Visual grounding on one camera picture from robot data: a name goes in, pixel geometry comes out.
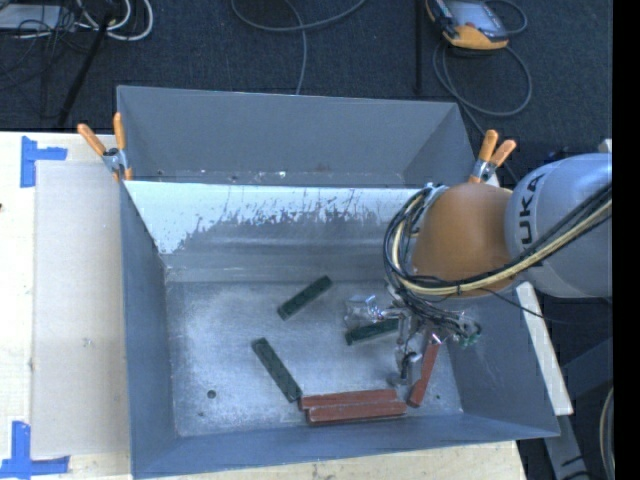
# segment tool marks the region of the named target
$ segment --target gray bin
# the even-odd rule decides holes
[[[117,105],[134,477],[559,434],[523,314],[496,297],[443,302],[482,336],[447,342],[399,419],[310,427],[251,349],[267,338],[305,395],[388,387],[395,337],[348,346],[345,300],[389,301],[389,219],[426,182],[467,179],[457,105],[125,86]]]

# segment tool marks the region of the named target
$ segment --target clamp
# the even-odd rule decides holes
[[[127,141],[124,135],[124,126],[122,125],[122,115],[120,112],[116,112],[113,116],[113,131],[116,136],[117,148],[107,150],[102,141],[86,124],[80,123],[77,129],[78,133],[87,141],[87,144],[91,146],[91,149],[100,155],[102,161],[111,171],[116,181],[120,181],[121,172],[125,180],[133,179],[133,169],[129,165],[125,152]]]
[[[497,143],[498,132],[495,130],[487,130],[484,135],[484,140],[482,141],[478,159],[469,176],[469,183],[484,183],[488,181],[496,172],[496,169],[504,163],[516,148],[516,142],[512,139],[505,140],[498,149],[495,149]]]

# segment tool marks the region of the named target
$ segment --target cable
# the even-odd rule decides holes
[[[522,9],[520,9],[520,7],[514,4],[511,0],[484,0],[485,4],[489,4],[491,2],[501,2],[503,4],[510,5],[520,14],[520,17],[522,18],[522,25],[520,25],[520,27],[516,29],[507,30],[507,34],[509,34],[510,36],[514,36],[516,34],[520,34],[524,32],[524,30],[529,26],[529,20],[527,19],[527,15],[524,13]]]
[[[348,16],[349,14],[357,11],[360,7],[362,7],[365,2],[367,0],[360,0],[356,5],[354,5],[353,7],[351,7],[350,9],[347,9],[346,11],[333,16],[331,18],[327,18],[324,20],[320,20],[320,21],[316,21],[314,23],[307,23],[307,24],[300,24],[297,25],[295,27],[269,27],[269,26],[265,26],[265,25],[261,25],[259,23],[256,23],[254,21],[250,21],[249,19],[245,18],[237,9],[236,7],[236,3],[235,0],[231,0],[231,8],[233,9],[233,12],[235,13],[235,15],[240,18],[242,21],[244,21],[247,25],[251,25],[252,27],[258,28],[260,30],[265,30],[268,32],[297,32],[298,30],[309,30],[312,28],[318,28],[324,25],[328,25],[330,23],[334,23],[338,20],[341,20],[342,18],[344,18],[345,16]]]
[[[616,477],[613,435],[613,386],[611,386],[600,416],[600,454],[608,480],[614,480]]]
[[[129,0],[123,0],[123,1],[126,6],[125,16],[119,22],[113,25],[109,25],[107,27],[107,36],[111,37],[112,39],[117,39],[118,41],[140,41],[141,39],[146,38],[151,33],[153,29],[153,24],[154,24],[153,8],[151,7],[151,2],[149,0],[142,0],[148,16],[147,26],[143,32],[137,35],[132,35],[132,36],[116,34],[115,32],[113,32],[114,30],[122,28],[124,25],[126,25],[129,22],[129,19],[131,18],[131,14],[132,14],[131,3]],[[81,16],[89,22],[89,24],[87,25],[86,23],[82,23],[78,21],[77,25],[79,27],[89,28],[91,30],[97,31],[100,28],[100,25],[87,12],[83,0],[76,0],[76,3],[81,9]]]
[[[520,14],[520,16],[522,18],[522,25],[520,25],[520,27],[518,27],[516,29],[507,30],[507,33],[509,35],[519,34],[519,33],[523,32],[528,27],[529,22],[528,22],[526,14],[524,13],[524,11],[520,7],[518,7],[516,4],[514,4],[510,0],[484,0],[484,3],[490,3],[490,2],[502,2],[502,3],[508,4],[508,5],[512,6]],[[449,74],[449,69],[447,67],[446,59],[447,59],[447,51],[448,50],[443,48],[444,44],[445,44],[444,41],[440,42],[436,46],[434,51],[433,51],[433,55],[432,55],[432,59],[431,59],[433,70],[434,70],[434,72],[436,74],[436,77],[438,78],[438,80],[442,84],[442,86],[447,90],[447,92],[449,92],[458,101],[461,109],[464,111],[464,113],[467,115],[469,120],[478,129],[478,131],[480,132],[480,134],[482,136],[484,136],[486,130],[482,126],[480,126],[478,121],[475,119],[475,117],[471,113],[471,110],[475,110],[476,112],[479,112],[480,114],[493,116],[493,117],[511,117],[511,116],[516,115],[516,114],[519,114],[520,112],[522,112],[527,107],[527,105],[531,101],[531,97],[532,97],[532,94],[533,94],[533,82],[532,82],[532,79],[531,79],[531,73],[529,71],[529,68],[525,64],[525,62],[522,60],[522,58],[511,47],[507,46],[504,49],[513,58],[515,58],[515,60],[517,61],[518,65],[520,66],[520,68],[524,72],[524,75],[526,77],[526,95],[525,95],[523,101],[516,108],[514,108],[512,110],[507,110],[507,111],[494,111],[494,110],[490,110],[490,109],[486,109],[486,108],[480,107],[479,105],[475,105],[475,104],[471,103],[470,101],[466,100],[465,98],[463,98],[458,93],[458,91],[456,90],[455,85],[454,85],[454,83],[453,83],[453,81],[451,79],[451,76]],[[440,71],[440,69],[438,67],[438,60],[440,60],[440,63],[442,65],[442,71],[443,71],[444,74]],[[509,176],[513,179],[514,183],[517,183],[519,181],[519,178],[513,172],[513,170],[509,166],[509,164],[507,162],[505,162],[503,164],[503,167],[505,168],[505,170],[507,171]]]
[[[350,9],[347,9],[346,11],[333,16],[331,18],[327,18],[324,20],[320,20],[320,21],[316,21],[314,23],[307,23],[305,24],[302,21],[302,18],[300,17],[300,13],[296,10],[296,8],[294,7],[294,5],[289,1],[289,0],[283,0],[291,9],[291,11],[293,12],[293,14],[295,14],[296,19],[298,20],[298,25],[294,26],[294,27],[270,27],[270,26],[266,26],[266,25],[261,25],[259,23],[256,23],[254,21],[251,21],[247,18],[245,18],[242,13],[240,13],[240,11],[238,11],[238,8],[236,6],[236,0],[231,0],[231,9],[233,10],[234,14],[244,23],[246,23],[247,25],[250,25],[254,28],[257,28],[259,30],[264,30],[266,32],[296,32],[296,31],[300,31],[302,33],[302,67],[300,68],[300,75],[298,77],[298,84],[296,86],[296,91],[295,94],[298,95],[300,94],[300,91],[302,89],[302,82],[304,80],[304,76],[305,76],[305,71],[306,71],[306,66],[307,66],[307,35],[306,35],[306,31],[313,29],[313,28],[318,28],[324,25],[328,25],[331,23],[334,23],[346,16],[348,16],[349,14],[352,14],[353,12],[355,12],[356,10],[358,10],[362,5],[364,5],[364,3],[367,0],[360,0],[356,5],[354,5],[353,7],[351,7]]]
[[[548,317],[548,316],[544,316],[541,313],[536,313],[535,311],[532,311],[529,308],[525,308],[523,305],[518,304],[517,302],[514,302],[513,300],[509,299],[508,297],[505,297],[504,295],[502,295],[502,294],[500,294],[500,293],[498,293],[498,292],[496,292],[494,290],[491,290],[489,288],[478,288],[478,290],[482,290],[484,292],[490,293],[491,295],[495,295],[500,300],[503,300],[504,302],[507,302],[507,303],[511,304],[512,306],[515,306],[515,307],[521,309],[525,313],[529,313],[530,315],[537,316],[538,318],[541,318],[542,320],[545,320],[546,322],[555,323],[555,324],[563,324],[563,325],[593,325],[595,323],[593,320],[589,320],[588,322],[580,322],[580,321],[561,320],[561,319],[558,319],[558,318],[551,318],[551,317]]]
[[[403,266],[406,255],[400,254],[406,250],[408,240],[407,229],[412,229],[417,221],[415,216],[422,212],[421,205],[429,201],[427,196],[434,190],[429,186],[416,194],[403,206],[387,227],[384,238],[384,259],[389,266],[392,277],[407,290],[418,295],[447,295],[461,294],[478,288],[484,288],[495,282],[515,277],[519,272],[529,268],[546,257],[557,252],[561,247],[570,243],[576,237],[600,224],[602,217],[607,217],[612,206],[611,183],[596,191],[582,204],[576,206],[555,226],[536,240],[528,249],[500,269],[479,274],[457,281],[445,281],[433,276],[414,276],[409,274]]]

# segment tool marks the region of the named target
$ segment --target white table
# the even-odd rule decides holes
[[[67,149],[64,161],[36,162],[36,187],[20,188],[23,135],[40,149]],[[100,138],[115,146],[113,136]],[[130,477],[119,226],[110,213],[117,208],[115,183],[77,134],[0,132],[0,459],[10,456],[11,422],[22,421],[32,427],[32,459],[71,456],[68,473],[59,478]],[[66,246],[42,226],[65,230]],[[105,243],[105,237],[113,242]],[[60,282],[44,276],[47,269],[69,264],[74,267]],[[523,305],[540,311],[530,285],[521,285],[519,295]],[[556,414],[571,414],[546,326],[531,315],[527,323]],[[260,468],[259,475],[525,479],[515,442],[272,466]],[[247,469],[189,478],[255,477],[256,470]]]

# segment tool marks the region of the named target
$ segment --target white cable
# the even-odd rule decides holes
[[[100,25],[98,24],[97,21],[95,21],[91,15],[87,12],[87,10],[84,8],[84,2],[82,0],[76,0],[76,3],[78,4],[78,7],[80,7],[80,9],[82,9],[82,16],[89,22],[89,24],[87,25],[86,23],[81,23],[80,21],[76,22],[76,25],[78,25],[79,27],[83,27],[83,28],[90,28],[93,30],[98,30],[100,28]],[[126,23],[129,21],[129,18],[131,17],[131,2],[129,0],[124,0],[125,6],[127,8],[127,11],[125,13],[124,18],[122,18],[122,20],[119,23],[116,23],[115,25],[111,25],[109,27],[107,27],[107,31],[110,30],[116,30],[124,25],[126,25]]]
[[[112,32],[113,30],[120,28],[122,26],[124,26],[129,19],[131,18],[131,3],[129,2],[129,0],[124,0],[125,5],[127,7],[127,12],[125,17],[119,22],[116,23],[115,25],[112,25],[110,27],[107,27],[107,35],[109,37],[111,37],[112,39],[117,39],[118,41],[139,41],[141,39],[144,39],[145,37],[147,37],[150,33],[151,30],[153,29],[153,9],[151,7],[151,2],[149,2],[149,0],[142,0],[145,8],[147,10],[147,15],[148,15],[148,23],[147,23],[147,27],[145,28],[145,30],[135,36],[125,36],[125,35],[121,35],[121,34],[116,34],[114,32]],[[85,28],[91,28],[93,30],[98,30],[100,28],[100,26],[98,25],[98,23],[89,15],[89,13],[84,9],[84,4],[82,3],[82,0],[76,0],[77,4],[80,6],[80,8],[82,9],[82,16],[90,23],[90,25],[87,25],[85,23],[78,23],[78,26],[81,27],[85,27]]]

